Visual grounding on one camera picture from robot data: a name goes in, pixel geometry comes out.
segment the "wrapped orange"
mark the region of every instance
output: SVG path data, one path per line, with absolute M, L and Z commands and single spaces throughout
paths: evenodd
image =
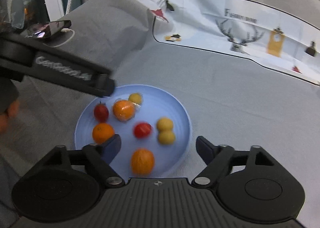
M 131 157 L 131 169 L 136 175 L 149 175 L 154 165 L 153 153 L 147 149 L 137 149 Z
M 119 121 L 127 121 L 135 114 L 135 106 L 133 102 L 120 100 L 113 104 L 112 111 Z

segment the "human hand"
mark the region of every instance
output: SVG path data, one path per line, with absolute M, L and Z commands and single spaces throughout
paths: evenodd
M 14 118 L 17 116 L 19 105 L 19 101 L 15 100 L 9 105 L 4 113 L 0 114 L 0 133 L 6 131 L 10 118 Z

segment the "screw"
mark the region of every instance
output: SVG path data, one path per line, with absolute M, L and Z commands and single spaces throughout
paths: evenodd
M 111 176 L 109 178 L 107 178 L 107 183 L 109 185 L 119 185 L 122 182 L 122 178 L 117 177 L 117 176 Z
M 200 176 L 195 179 L 195 183 L 197 183 L 198 185 L 208 185 L 210 183 L 210 179 L 205 176 Z

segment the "yellow fruit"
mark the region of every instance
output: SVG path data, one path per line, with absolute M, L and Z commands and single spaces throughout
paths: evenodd
M 162 131 L 158 135 L 158 141 L 162 145 L 170 145 L 174 143 L 175 139 L 176 139 L 175 134 L 170 130 Z
M 165 130 L 172 130 L 173 129 L 173 122 L 166 117 L 160 118 L 157 121 L 157 129 L 158 131 L 165 131 Z
M 129 96 L 129 99 L 128 99 L 130 102 L 133 102 L 134 104 L 137 104 L 137 105 L 141 105 L 142 104 L 142 96 L 141 94 L 139 93 L 134 93 L 134 94 L 131 94 Z

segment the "ribbed plastic surface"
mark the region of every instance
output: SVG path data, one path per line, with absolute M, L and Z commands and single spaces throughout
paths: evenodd
M 43 224 L 21 218 L 13 228 L 302 228 L 294 220 L 253 224 L 225 211 L 206 189 L 193 188 L 185 178 L 137 179 L 109 189 L 88 213 L 66 222 Z

